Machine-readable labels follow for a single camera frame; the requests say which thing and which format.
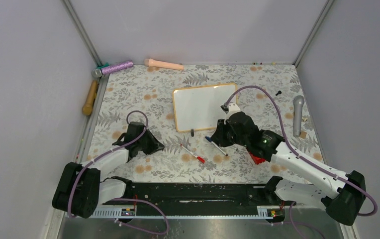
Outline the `yellow framed whiteboard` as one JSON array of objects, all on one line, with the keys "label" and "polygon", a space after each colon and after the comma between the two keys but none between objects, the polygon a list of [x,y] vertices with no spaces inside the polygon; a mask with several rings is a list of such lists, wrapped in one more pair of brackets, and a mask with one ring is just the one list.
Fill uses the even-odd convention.
[{"label": "yellow framed whiteboard", "polygon": [[174,89],[172,96],[176,130],[215,129],[217,121],[225,118],[221,106],[236,90],[234,83]]}]

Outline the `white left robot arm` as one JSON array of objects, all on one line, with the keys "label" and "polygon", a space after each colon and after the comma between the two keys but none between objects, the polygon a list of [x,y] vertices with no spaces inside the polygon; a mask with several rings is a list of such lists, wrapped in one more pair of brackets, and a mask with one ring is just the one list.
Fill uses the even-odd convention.
[{"label": "white left robot arm", "polygon": [[131,122],[127,131],[108,150],[85,163],[68,163],[52,199],[52,207],[69,217],[89,218],[98,207],[115,198],[126,205],[133,200],[130,180],[111,179],[106,174],[120,164],[129,162],[139,152],[146,155],[161,151],[165,146],[141,122]]}]

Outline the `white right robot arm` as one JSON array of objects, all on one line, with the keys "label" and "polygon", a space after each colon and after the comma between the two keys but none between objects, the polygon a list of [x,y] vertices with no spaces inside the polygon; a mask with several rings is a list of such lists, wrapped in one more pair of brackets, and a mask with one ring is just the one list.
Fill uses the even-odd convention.
[{"label": "white right robot arm", "polygon": [[259,129],[244,112],[219,119],[211,139],[221,147],[243,146],[254,162],[284,166],[308,181],[302,184],[272,177],[264,192],[267,203],[277,205],[283,200],[309,204],[347,226],[360,215],[366,199],[363,174],[355,170],[346,173],[310,158],[279,134]]}]

